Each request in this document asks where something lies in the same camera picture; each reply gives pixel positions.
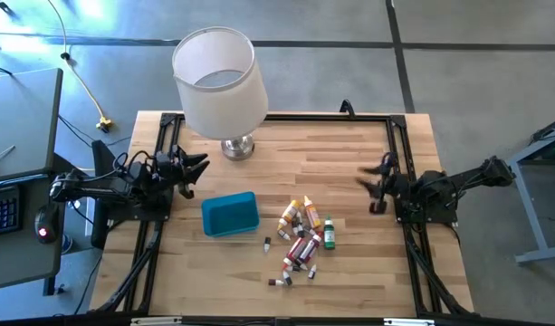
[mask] lamp base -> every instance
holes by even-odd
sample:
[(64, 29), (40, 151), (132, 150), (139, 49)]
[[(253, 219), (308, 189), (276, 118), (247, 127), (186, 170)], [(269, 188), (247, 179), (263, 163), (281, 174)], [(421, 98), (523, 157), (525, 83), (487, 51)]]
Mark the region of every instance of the lamp base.
[(230, 139), (221, 141), (221, 149), (223, 154), (230, 160), (243, 160), (253, 155), (255, 144), (253, 143), (253, 135), (248, 134), (238, 139)]

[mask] green bottle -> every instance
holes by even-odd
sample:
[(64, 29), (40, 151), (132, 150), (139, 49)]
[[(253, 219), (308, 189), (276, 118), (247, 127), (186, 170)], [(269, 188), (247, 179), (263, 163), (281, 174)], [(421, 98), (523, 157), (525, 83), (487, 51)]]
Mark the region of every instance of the green bottle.
[(325, 249), (332, 250), (335, 249), (335, 230), (333, 228), (333, 222), (331, 222), (331, 217), (325, 220), (325, 226), (323, 227), (323, 238), (325, 241)]

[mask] blue plastic bin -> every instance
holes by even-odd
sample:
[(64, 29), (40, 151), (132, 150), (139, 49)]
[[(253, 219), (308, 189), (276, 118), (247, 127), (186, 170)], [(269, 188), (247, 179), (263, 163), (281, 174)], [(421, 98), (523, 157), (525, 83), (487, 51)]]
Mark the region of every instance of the blue plastic bin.
[(255, 194), (251, 191), (203, 201), (203, 229), (208, 236), (233, 235), (259, 226)]

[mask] wooden table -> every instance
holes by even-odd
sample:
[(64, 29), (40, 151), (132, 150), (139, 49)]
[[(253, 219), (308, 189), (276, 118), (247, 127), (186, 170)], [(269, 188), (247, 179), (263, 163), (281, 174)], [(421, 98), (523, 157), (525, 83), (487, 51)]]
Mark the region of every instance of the wooden table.
[[(130, 154), (141, 149), (153, 152), (161, 113), (139, 112)], [(416, 173), (440, 170), (429, 116), (407, 114), (406, 119)], [(370, 215), (367, 192), (354, 182), (360, 176), (358, 167), (377, 165), (388, 151), (384, 124), (266, 121), (254, 138), (253, 156), (233, 162), (223, 157), (218, 141), (181, 128), (182, 148), (189, 154), (208, 153), (211, 164), (193, 187), (194, 199), (176, 194), (160, 246), (150, 314), (414, 316), (404, 237), (394, 222), (393, 204), (388, 203), (383, 216)], [(256, 194), (261, 217), (258, 230), (207, 237), (201, 221), (202, 201), (244, 191)], [(320, 248), (314, 258), (318, 272), (313, 281), (306, 273), (292, 273), (292, 287), (270, 287), (267, 280), (280, 277), (284, 253), (292, 244), (275, 233), (277, 219), (292, 199), (304, 195), (322, 218), (331, 214), (336, 249)], [(129, 271), (138, 228), (139, 223), (126, 222), (110, 232), (91, 308), (104, 303)], [(429, 225), (428, 234), (436, 272), (471, 311), (453, 232), (443, 225)], [(266, 236), (273, 240), (268, 254), (263, 253)], [(137, 297), (142, 280), (141, 275)], [(421, 283), (426, 306), (430, 306), (427, 282)]]

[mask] gray floor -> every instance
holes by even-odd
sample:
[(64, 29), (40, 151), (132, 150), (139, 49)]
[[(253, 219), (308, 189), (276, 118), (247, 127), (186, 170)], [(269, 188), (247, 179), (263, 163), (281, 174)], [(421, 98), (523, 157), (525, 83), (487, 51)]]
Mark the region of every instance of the gray floor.
[[(61, 34), (44, 0), (6, 2), (18, 21), (10, 23), (0, 11), (1, 33)], [(200, 27), (227, 25), (254, 40), (391, 41), (380, 0), (54, 2), (71, 36), (180, 39)], [(404, 42), (555, 43), (551, 0), (394, 3)], [(62, 47), (45, 38), (0, 35), (0, 47), (0, 66), (13, 72), (63, 67)], [(169, 46), (70, 46), (77, 70), (117, 127), (108, 135), (95, 130), (96, 111), (67, 70), (61, 114), (94, 138), (113, 141), (131, 133), (137, 110), (181, 109), (171, 78), (172, 51)], [(393, 50), (257, 52), (271, 110), (335, 111), (348, 98), (358, 111), (404, 111)], [(442, 164), (451, 173), (490, 155), (508, 158), (532, 132), (555, 120), (555, 52), (405, 51), (405, 58), (416, 112), (431, 115)], [(75, 165), (91, 166), (91, 155), (80, 155), (88, 149), (63, 126), (56, 149)], [(491, 317), (555, 322), (555, 260), (526, 267), (514, 263), (515, 254), (535, 249), (516, 189), (471, 191), (460, 203), (459, 217), (475, 309)], [(85, 247), (77, 235), (83, 222), (69, 216), (66, 224)], [(555, 243), (555, 222), (547, 228)], [(0, 320), (73, 313), (97, 257), (92, 250), (64, 256), (58, 282), (69, 291), (61, 296), (42, 298), (41, 281), (1, 289)]]

